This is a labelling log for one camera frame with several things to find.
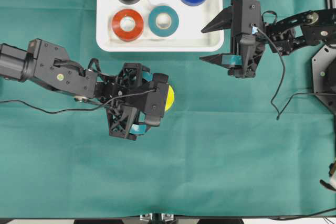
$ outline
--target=white tray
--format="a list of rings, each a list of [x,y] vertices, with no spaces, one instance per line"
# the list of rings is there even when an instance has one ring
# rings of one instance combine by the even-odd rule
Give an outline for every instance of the white tray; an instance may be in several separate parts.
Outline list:
[[[202,5],[192,7],[176,0],[171,5],[180,19],[177,31],[167,38],[152,33],[148,17],[154,5],[140,0],[133,5],[119,0],[97,0],[97,43],[101,49],[113,51],[216,51],[224,43],[223,31],[202,34],[201,30],[223,9],[223,0],[206,0]],[[111,21],[116,12],[130,8],[139,12],[144,19],[144,31],[132,42],[120,40],[113,32]]]

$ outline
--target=red tape roll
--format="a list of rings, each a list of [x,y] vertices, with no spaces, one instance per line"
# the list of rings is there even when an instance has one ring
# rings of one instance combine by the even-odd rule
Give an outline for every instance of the red tape roll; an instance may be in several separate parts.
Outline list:
[[[123,18],[130,17],[135,21],[135,27],[131,31],[125,31],[121,28],[120,22]],[[143,32],[143,18],[132,10],[124,9],[119,11],[112,20],[112,29],[119,39],[130,42],[138,39]]]

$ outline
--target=black metal plate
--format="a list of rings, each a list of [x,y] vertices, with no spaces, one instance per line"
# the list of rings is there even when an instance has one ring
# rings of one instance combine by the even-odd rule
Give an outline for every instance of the black metal plate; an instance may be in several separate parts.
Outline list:
[[[336,49],[327,46],[321,48],[320,51],[311,59],[312,76],[314,93],[330,93],[330,89],[325,83],[327,67],[336,58]],[[334,115],[336,115],[336,97],[333,96],[316,96]]]

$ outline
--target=teal tape roll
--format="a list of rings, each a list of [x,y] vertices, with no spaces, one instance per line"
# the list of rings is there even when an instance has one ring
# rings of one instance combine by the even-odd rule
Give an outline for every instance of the teal tape roll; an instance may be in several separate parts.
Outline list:
[[[179,23],[176,11],[169,6],[158,6],[149,15],[149,27],[154,34],[160,37],[168,37],[174,34]]]

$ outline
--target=metal bracket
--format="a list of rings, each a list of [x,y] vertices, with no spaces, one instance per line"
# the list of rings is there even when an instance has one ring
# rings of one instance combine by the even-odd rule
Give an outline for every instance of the metal bracket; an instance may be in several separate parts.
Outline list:
[[[325,79],[327,78],[327,68],[336,59],[336,50],[327,46],[312,58],[312,75],[314,84],[314,93],[330,93],[330,87]],[[334,96],[316,96],[334,115],[336,115],[336,97]]]
[[[140,221],[149,222],[153,219],[153,214],[140,215]]]
[[[154,214],[140,215],[140,220],[150,222],[150,221],[153,220],[153,215]],[[161,214],[162,223],[168,222],[168,221],[173,221],[173,220],[174,220],[174,215],[172,215],[172,214]]]
[[[161,214],[162,221],[168,222],[174,220],[174,215],[172,214]]]

